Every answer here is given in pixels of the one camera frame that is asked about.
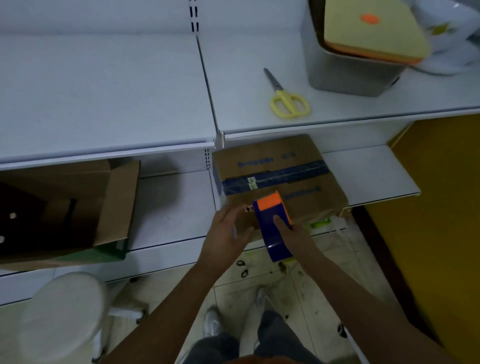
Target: stool seat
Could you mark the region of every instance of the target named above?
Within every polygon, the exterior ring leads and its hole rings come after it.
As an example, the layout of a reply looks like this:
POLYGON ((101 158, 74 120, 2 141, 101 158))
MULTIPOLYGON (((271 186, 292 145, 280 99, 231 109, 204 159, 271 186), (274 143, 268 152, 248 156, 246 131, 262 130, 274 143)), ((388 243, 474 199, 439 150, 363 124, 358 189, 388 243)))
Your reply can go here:
POLYGON ((105 283, 84 272, 55 278, 29 301, 20 322, 22 353, 37 363, 70 355, 90 342, 108 314, 105 283))

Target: white sneaker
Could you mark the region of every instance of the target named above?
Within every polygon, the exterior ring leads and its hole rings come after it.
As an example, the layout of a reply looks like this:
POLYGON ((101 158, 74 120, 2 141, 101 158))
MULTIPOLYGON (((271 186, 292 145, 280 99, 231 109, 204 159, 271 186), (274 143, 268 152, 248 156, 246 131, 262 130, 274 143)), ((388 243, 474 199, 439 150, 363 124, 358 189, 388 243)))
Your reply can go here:
POLYGON ((275 299, 267 287, 260 287, 257 291, 255 302, 260 311, 275 311, 275 299))
POLYGON ((224 332, 222 314, 218 307, 212 306, 207 310, 204 319, 204 337, 217 336, 224 332))

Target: yellow wall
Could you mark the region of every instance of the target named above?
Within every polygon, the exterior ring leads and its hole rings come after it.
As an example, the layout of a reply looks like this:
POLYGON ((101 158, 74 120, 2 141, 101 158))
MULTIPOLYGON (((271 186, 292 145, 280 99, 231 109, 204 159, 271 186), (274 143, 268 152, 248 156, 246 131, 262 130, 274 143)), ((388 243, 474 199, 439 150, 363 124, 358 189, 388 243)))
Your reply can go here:
POLYGON ((422 193, 368 212, 444 346, 480 363, 480 115, 418 121, 393 151, 422 193))

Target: yellow scissor handle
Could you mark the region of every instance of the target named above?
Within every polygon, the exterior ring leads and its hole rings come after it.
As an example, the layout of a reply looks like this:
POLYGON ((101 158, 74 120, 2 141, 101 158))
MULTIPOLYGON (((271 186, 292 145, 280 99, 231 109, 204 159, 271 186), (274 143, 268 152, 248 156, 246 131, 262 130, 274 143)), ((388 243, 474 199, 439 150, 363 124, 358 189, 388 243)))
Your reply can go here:
POLYGON ((310 105, 300 95, 290 95, 286 90, 277 90, 276 95, 270 100, 270 106, 273 112, 281 118, 295 118, 297 116, 304 116, 310 114, 310 105), (302 104, 303 110, 300 111, 295 105, 294 100, 297 100, 302 104), (288 110, 288 113, 282 112, 278 109, 276 102, 281 102, 283 106, 288 110))

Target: yellow lid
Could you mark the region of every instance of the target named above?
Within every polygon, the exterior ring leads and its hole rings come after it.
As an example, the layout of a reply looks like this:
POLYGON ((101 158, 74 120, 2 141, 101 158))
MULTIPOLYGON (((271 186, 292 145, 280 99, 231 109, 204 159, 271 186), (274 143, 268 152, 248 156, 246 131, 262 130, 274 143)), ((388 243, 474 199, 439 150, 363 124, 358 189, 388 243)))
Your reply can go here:
POLYGON ((326 0, 325 43, 338 51, 406 64, 432 50, 401 0, 326 0))

